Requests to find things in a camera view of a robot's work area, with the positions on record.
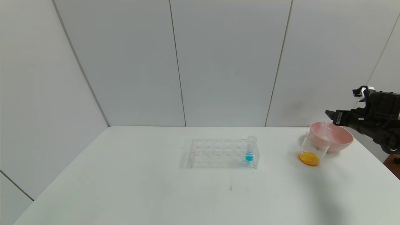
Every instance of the tabletop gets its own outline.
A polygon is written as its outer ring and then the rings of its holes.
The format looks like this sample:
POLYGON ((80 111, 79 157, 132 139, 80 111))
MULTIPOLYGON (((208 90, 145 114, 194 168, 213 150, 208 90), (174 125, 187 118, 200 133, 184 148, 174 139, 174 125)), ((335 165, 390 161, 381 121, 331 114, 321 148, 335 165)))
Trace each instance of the tabletop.
POLYGON ((110 127, 15 225, 395 224, 400 181, 357 140, 320 167, 308 128, 110 127), (257 169, 188 168, 192 139, 257 137, 257 169))

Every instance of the glass beaker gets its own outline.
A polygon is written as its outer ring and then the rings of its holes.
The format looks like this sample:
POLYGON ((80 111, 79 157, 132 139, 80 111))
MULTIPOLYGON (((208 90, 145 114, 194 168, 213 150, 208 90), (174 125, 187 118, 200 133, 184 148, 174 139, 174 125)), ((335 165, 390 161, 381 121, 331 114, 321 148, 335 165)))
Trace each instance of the glass beaker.
POLYGON ((318 137, 313 132, 306 132, 298 159, 307 166, 316 167, 326 154, 331 142, 318 137))

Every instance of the plastic bowl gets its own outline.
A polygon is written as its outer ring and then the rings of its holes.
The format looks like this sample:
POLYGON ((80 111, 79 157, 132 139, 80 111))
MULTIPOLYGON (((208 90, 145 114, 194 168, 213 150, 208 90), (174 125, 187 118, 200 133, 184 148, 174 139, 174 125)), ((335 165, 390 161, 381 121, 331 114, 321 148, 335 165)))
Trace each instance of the plastic bowl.
MULTIPOLYGON (((311 124, 310 132, 318 134, 320 126, 321 122, 315 122, 311 124)), ((349 146, 353 142, 354 140, 353 135, 345 128, 340 126, 335 126, 333 124, 329 124, 329 127, 332 129, 332 140, 331 140, 332 144, 328 148, 327 151, 328 154, 337 153, 347 148, 347 146, 349 146)))

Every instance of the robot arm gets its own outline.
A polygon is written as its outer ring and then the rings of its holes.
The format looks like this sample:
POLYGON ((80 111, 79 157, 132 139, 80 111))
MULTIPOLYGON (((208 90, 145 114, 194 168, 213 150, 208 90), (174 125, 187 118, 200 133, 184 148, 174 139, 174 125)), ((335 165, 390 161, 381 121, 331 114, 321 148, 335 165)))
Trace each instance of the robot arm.
POLYGON ((375 91, 361 86, 353 95, 364 108, 351 110, 326 110, 326 115, 338 126, 350 127, 373 139, 390 155, 400 155, 400 94, 375 91))

